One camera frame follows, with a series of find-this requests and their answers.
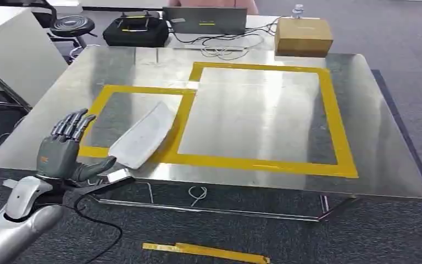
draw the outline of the yellow tape outline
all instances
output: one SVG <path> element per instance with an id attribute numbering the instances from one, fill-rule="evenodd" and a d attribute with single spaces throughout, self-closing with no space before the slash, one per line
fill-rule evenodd
<path id="1" fill-rule="evenodd" d="M 162 163 L 186 164 L 192 166 L 204 166 L 214 168 L 249 169 L 272 172 L 312 174 L 336 176 L 344 178 L 358 178 L 358 172 L 353 161 L 350 146 L 342 123 L 340 110 L 332 86 L 330 72 L 328 69 L 311 67 L 275 66 L 259 64 L 233 64 L 233 63 L 208 63 L 195 62 L 191 71 L 189 81 L 199 82 L 205 68 L 223 69 L 247 69 L 247 70 L 277 70 L 285 72 L 316 73 L 319 78 L 319 86 L 323 97 L 326 120 L 329 126 L 332 146 L 337 159 L 337 164 L 319 164 L 285 161 L 268 161 L 251 158 L 232 158 L 220 156 L 191 155 L 178 153 L 180 142 L 185 131 L 188 115 L 193 105 L 196 90 L 172 89 L 159 87 L 136 87 L 121 85 L 106 85 L 95 99 L 89 114 L 99 115 L 114 92 L 136 92 L 146 94 L 170 94 L 182 95 L 182 100 L 177 110 L 177 116 L 173 123 L 171 132 L 163 143 L 164 147 L 156 151 L 151 161 Z M 81 146 L 79 155 L 102 158 L 106 157 L 109 148 Z"/>

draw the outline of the person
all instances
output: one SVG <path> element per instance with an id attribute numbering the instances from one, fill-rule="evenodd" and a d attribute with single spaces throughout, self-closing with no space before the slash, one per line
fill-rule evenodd
<path id="1" fill-rule="evenodd" d="M 246 7 L 249 15 L 257 15 L 254 0 L 169 0 L 171 7 Z"/>

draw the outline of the black bag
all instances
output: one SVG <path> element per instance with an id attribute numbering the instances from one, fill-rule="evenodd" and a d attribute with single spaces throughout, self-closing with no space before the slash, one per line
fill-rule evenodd
<path id="1" fill-rule="evenodd" d="M 109 46 L 164 47 L 169 36 L 165 20 L 158 12 L 132 12 L 115 19 L 103 32 Z"/>

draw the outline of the floor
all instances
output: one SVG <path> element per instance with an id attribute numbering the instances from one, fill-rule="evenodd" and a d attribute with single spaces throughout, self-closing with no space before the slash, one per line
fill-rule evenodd
<path id="1" fill-rule="evenodd" d="M 257 0 L 260 13 L 285 15 L 296 2 Z M 361 53 L 367 58 L 391 108 L 397 106 L 404 128 L 422 161 L 422 2 L 403 0 L 317 0 L 304 3 L 307 17 L 326 18 L 334 33 L 333 52 Z M 84 12 L 103 29 L 119 13 Z M 103 44 L 102 38 L 86 37 Z M 68 47 L 60 47 L 65 52 Z M 8 132 L 20 113 L 0 108 L 0 134 Z M 31 172 L 0 170 L 2 179 Z M 187 205 L 188 186 L 153 186 L 157 202 Z M 9 190 L 0 185 L 0 207 Z M 147 200 L 144 186 L 110 194 Z M 317 197 L 298 192 L 215 188 L 201 206 L 252 208 L 271 212 L 319 210 Z M 217 258 L 141 249 L 144 242 L 191 243 L 260 254 L 271 263 L 422 263 L 422 203 L 364 200 L 342 217 L 322 225 L 268 219 L 185 214 L 155 210 L 100 207 L 90 204 L 90 216 L 124 228 L 119 246 L 93 263 L 235 263 Z M 76 263 L 89 259 L 115 236 L 115 230 L 87 223 L 68 212 L 16 263 Z"/>

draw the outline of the black cable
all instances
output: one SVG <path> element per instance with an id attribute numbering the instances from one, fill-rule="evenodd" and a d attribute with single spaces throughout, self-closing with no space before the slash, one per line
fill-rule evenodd
<path id="1" fill-rule="evenodd" d="M 86 261 L 84 264 L 88 264 L 88 263 L 91 263 L 93 260 L 95 260 L 95 259 L 97 259 L 97 258 L 99 258 L 99 257 L 101 257 L 104 253 L 106 253 L 107 251 L 109 251 L 113 246 L 115 246 L 119 241 L 120 241 L 120 239 L 122 238 L 122 235 L 123 235 L 123 230 L 122 230 L 122 228 L 120 227 L 120 226 L 118 226 L 118 225 L 116 225 L 116 224 L 113 224 L 113 223 L 109 223 L 109 222 L 105 222 L 105 221 L 102 221 L 102 220 L 97 220 L 97 219 L 94 219 L 94 218 L 91 218 L 91 217 L 89 217 L 89 216 L 86 216 L 86 215 L 84 215 L 82 212 L 80 212 L 80 209 L 78 208 L 78 205 L 79 205 L 79 203 L 80 203 L 80 201 L 81 200 L 83 200 L 83 198 L 85 198 L 87 195 L 89 195 L 90 193 L 88 192 L 88 193 L 86 193 L 86 194 L 83 194 L 83 195 L 81 195 L 75 202 L 74 202 L 74 207 L 70 207 L 70 206 L 68 206 L 68 205 L 62 205 L 62 204 L 60 204 L 60 203 L 42 203 L 42 204 L 38 204 L 38 206 L 48 206 L 48 205 L 59 205 L 59 206 L 63 206 L 63 207 L 65 207 L 65 208 L 68 208 L 68 209 L 71 209 L 71 210 L 74 210 L 75 211 L 75 213 L 77 214 L 77 215 L 79 215 L 81 218 L 84 218 L 84 219 L 86 219 L 86 220 L 89 220 L 89 221 L 91 221 L 91 222 L 95 222 L 95 223 L 98 223 L 98 224 L 104 224 L 104 225 L 107 225 L 107 226 L 111 226 L 111 227 L 114 227 L 114 228 L 116 228 L 118 231 L 119 231 L 119 235 L 117 236 L 117 238 L 107 247 L 107 248 L 105 248 L 103 251 L 101 251 L 98 255 L 96 255 L 95 257 L 93 257 L 93 258 L 91 258 L 90 260 L 88 260 L 88 261 Z"/>
<path id="2" fill-rule="evenodd" d="M 241 33 L 241 34 L 222 34 L 222 35 L 218 35 L 218 36 L 212 36 L 212 37 L 208 37 L 208 36 L 201 36 L 201 37 L 198 37 L 198 38 L 196 38 L 196 39 L 194 39 L 194 40 L 190 40 L 190 41 L 185 41 L 185 40 L 181 40 L 181 39 L 179 39 L 178 37 L 177 37 L 177 34 L 175 33 L 175 31 L 172 29 L 172 28 L 169 28 L 170 29 L 170 31 L 169 31 L 169 33 L 172 33 L 173 35 L 174 35 L 174 37 L 179 41 L 179 42 L 182 42 L 182 43 L 191 43 L 191 44 L 193 44 L 193 43 L 195 43 L 195 42 L 197 42 L 197 41 L 200 41 L 200 40 L 202 40 L 203 42 L 202 42 L 202 45 L 204 45 L 205 46 L 205 43 L 207 42 L 207 41 L 209 41 L 209 40 L 235 40 L 235 39 L 239 39 L 239 38 L 241 38 L 241 37 L 246 37 L 246 36 L 254 36 L 254 35 L 258 35 L 258 34 L 254 34 L 254 32 L 256 32 L 256 31 L 264 31 L 264 32 L 266 32 L 267 34 L 269 34 L 269 35 L 271 35 L 271 36 L 273 36 L 273 34 L 272 33 L 275 33 L 275 31 L 272 31 L 272 26 L 273 25 L 276 25 L 277 23 L 276 23 L 276 21 L 278 20 L 278 19 L 280 19 L 282 16 L 280 16 L 280 17 L 278 17 L 278 18 L 276 18 L 272 23 L 269 23 L 269 24 L 266 24 L 266 25 L 264 25 L 264 26 L 260 26 L 260 27 L 249 27 L 249 28 L 246 28 L 245 29 L 245 32 L 244 33 Z"/>

